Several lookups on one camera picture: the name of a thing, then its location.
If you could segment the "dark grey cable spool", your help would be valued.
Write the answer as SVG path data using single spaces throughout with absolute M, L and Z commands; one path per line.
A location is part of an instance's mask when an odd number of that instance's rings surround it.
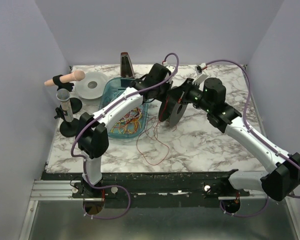
M 187 104 L 180 104 L 168 96 L 160 105 L 158 120 L 160 122 L 168 121 L 170 127 L 175 127 L 183 117 L 187 106 Z

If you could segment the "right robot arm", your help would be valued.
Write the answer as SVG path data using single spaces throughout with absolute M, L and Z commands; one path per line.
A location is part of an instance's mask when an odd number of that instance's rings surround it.
M 265 168 L 261 172 L 235 171 L 228 178 L 231 186 L 236 190 L 262 191 L 271 199 L 282 201 L 300 185 L 300 154 L 275 146 L 245 123 L 241 113 L 226 103 L 226 87 L 220 79 L 206 79 L 202 90 L 193 82 L 187 78 L 167 95 L 179 104 L 193 104 L 205 111 L 212 126 L 239 142 Z

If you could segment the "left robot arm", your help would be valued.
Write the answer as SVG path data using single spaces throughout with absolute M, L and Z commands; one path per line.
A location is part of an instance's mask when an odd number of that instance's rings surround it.
M 84 113 L 80 116 L 71 155 L 83 158 L 82 178 L 92 188 L 97 189 L 96 185 L 102 179 L 101 159 L 109 147 L 108 132 L 125 114 L 148 99 L 164 99 L 178 67 L 176 65 L 170 71 L 165 65 L 156 63 L 144 79 L 133 80 L 130 87 L 107 106 L 92 115 Z

